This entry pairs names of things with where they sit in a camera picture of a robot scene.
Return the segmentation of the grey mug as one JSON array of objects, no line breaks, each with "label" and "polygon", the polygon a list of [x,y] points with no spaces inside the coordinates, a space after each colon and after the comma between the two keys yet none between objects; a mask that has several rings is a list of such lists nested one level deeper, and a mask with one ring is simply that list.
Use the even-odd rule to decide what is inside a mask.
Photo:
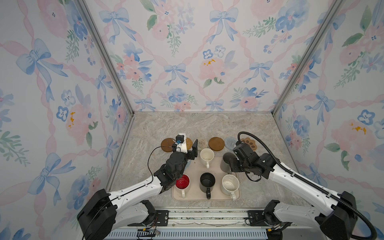
[{"label": "grey mug", "polygon": [[220,169],[227,174],[232,173],[231,160],[237,160],[237,157],[233,153],[225,153],[220,163]]}]

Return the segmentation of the cork paw coaster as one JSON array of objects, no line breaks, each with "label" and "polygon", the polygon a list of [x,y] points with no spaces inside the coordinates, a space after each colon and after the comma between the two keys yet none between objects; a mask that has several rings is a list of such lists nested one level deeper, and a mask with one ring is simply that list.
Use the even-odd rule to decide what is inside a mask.
[{"label": "cork paw coaster", "polygon": [[242,138],[241,141],[249,145],[253,151],[256,151],[258,148],[256,141],[251,138]]}]

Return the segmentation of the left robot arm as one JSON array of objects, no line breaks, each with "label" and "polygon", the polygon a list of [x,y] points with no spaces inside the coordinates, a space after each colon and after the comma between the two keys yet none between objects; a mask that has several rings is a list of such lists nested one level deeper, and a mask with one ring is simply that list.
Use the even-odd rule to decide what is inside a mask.
[{"label": "left robot arm", "polygon": [[146,180],[123,190],[94,193],[77,215],[84,240],[103,240],[115,229],[154,221],[156,210],[148,199],[175,186],[188,161],[198,156],[198,141],[189,150],[185,134],[178,134],[176,140],[165,164]]}]

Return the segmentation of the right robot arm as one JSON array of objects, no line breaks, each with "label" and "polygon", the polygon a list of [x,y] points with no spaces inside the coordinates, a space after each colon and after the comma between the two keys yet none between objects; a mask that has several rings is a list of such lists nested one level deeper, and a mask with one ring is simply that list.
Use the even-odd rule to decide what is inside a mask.
[{"label": "right robot arm", "polygon": [[354,198],[349,193],[338,194],[308,180],[264,153],[259,156],[246,143],[238,143],[230,159],[230,168],[234,173],[254,174],[271,180],[296,193],[310,207],[301,207],[272,200],[264,208],[262,220],[270,225],[295,223],[320,230],[331,240],[349,240],[352,237],[358,216],[351,208]]}]

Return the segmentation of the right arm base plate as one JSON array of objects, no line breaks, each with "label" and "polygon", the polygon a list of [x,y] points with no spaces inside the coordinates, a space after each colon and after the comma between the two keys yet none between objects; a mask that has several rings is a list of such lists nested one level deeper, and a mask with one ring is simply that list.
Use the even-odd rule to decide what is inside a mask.
[{"label": "right arm base plate", "polygon": [[251,227],[275,227],[283,226],[285,222],[281,222],[273,213],[265,213],[262,210],[250,210],[247,211],[248,217],[245,219],[245,223]]}]

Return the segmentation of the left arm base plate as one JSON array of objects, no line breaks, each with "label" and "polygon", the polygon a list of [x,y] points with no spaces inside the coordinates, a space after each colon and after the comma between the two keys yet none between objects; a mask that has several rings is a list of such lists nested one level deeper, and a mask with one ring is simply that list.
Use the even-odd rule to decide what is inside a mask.
[{"label": "left arm base plate", "polygon": [[130,224],[129,227],[166,227],[169,221],[168,210],[155,210],[154,213],[150,213],[142,223]]}]

